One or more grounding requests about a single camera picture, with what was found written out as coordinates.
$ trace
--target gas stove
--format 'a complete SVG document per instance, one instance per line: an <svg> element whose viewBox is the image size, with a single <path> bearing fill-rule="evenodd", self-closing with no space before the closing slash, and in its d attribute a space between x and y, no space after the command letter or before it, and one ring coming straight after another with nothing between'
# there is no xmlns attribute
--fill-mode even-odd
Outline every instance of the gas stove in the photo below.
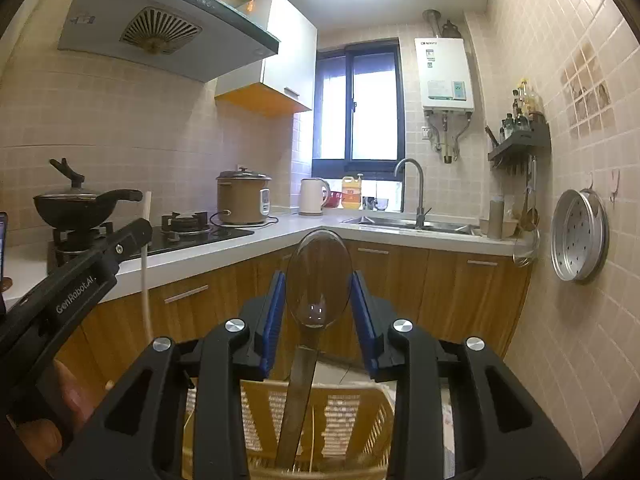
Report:
<svg viewBox="0 0 640 480"><path fill-rule="evenodd" d="M162 225L154 227L148 254L167 253L187 247L195 247L222 240L231 240L254 234L247 229L218 227L209 224L207 212L182 216L178 213L162 216ZM132 254L128 259L139 258L140 253Z"/></svg>
<svg viewBox="0 0 640 480"><path fill-rule="evenodd" d="M49 245L47 256L48 272L60 267L84 253L99 243L103 238L113 233L113 225L105 222L100 227L87 232L54 230L54 241ZM161 225L153 227L151 243L148 245L148 255L177 251L188 247L195 247L223 240L231 240L254 234L247 229L219 227L209 224L209 214L205 211L191 215L172 213L162 216ZM140 253L131 254L127 259L139 258Z"/></svg>

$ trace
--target water heater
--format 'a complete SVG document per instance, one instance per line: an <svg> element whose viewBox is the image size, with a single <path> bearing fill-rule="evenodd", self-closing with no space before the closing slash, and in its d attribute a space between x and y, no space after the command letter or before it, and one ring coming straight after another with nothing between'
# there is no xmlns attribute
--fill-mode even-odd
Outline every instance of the water heater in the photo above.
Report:
<svg viewBox="0 0 640 480"><path fill-rule="evenodd" d="M422 108L431 112L474 111L471 72L464 40L416 38Z"/></svg>

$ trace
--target electric kettle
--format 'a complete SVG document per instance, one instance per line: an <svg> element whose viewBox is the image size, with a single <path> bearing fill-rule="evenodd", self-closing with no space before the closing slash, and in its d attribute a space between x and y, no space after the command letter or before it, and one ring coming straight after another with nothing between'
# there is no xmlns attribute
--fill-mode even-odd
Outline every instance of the electric kettle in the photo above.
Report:
<svg viewBox="0 0 640 480"><path fill-rule="evenodd" d="M326 189L326 197L322 193L322 188ZM329 183L323 178L303 178L300 182L298 213L303 216L320 216L330 195Z"/></svg>

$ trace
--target window frame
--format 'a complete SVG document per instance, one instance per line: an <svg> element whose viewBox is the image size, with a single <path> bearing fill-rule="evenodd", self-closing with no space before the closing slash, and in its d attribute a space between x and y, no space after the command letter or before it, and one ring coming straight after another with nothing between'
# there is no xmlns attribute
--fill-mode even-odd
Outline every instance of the window frame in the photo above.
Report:
<svg viewBox="0 0 640 480"><path fill-rule="evenodd" d="M396 66L396 107L398 114L398 158L396 160L354 159L353 151L353 60L357 56L369 54L393 54ZM404 87L402 85L402 63L400 42L398 38L388 40L367 41L348 44L343 48L318 52L317 60L333 57L345 58L346 92L345 92L345 139L344 158L313 158L312 176L342 179L347 174L355 176L363 174L365 180L395 180L401 182L403 173L394 176L396 164L405 156L405 124L404 124ZM314 95L314 154L319 151L320 125L322 118L322 83L323 79L316 63L316 92Z"/></svg>

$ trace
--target clear plastic spoon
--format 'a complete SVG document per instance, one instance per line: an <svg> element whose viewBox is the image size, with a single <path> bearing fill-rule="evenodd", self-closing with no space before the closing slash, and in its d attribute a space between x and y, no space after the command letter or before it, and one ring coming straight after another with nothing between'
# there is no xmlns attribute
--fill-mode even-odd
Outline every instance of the clear plastic spoon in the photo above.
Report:
<svg viewBox="0 0 640 480"><path fill-rule="evenodd" d="M343 313L351 292L351 258L332 231L310 232L287 267L287 307L300 328L282 417L276 467L290 470L298 450L322 331Z"/></svg>

